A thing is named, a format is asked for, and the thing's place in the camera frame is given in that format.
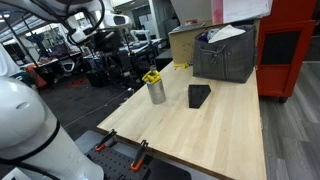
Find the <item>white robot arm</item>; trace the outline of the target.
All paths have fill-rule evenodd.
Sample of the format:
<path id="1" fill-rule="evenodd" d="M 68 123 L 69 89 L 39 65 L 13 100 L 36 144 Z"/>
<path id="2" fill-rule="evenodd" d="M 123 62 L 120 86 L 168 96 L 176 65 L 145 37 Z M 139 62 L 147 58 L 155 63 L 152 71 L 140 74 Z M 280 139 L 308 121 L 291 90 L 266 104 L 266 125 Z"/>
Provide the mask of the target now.
<path id="1" fill-rule="evenodd" d="M 114 16 L 111 0 L 1 0 L 3 6 L 24 10 L 50 23 L 61 23 L 77 46 L 99 24 L 74 28 L 67 19 L 81 11 L 101 12 L 98 23 Z M 0 78 L 0 158 L 30 179 L 104 180 L 101 166 L 82 153 L 41 96 L 27 84 Z"/>

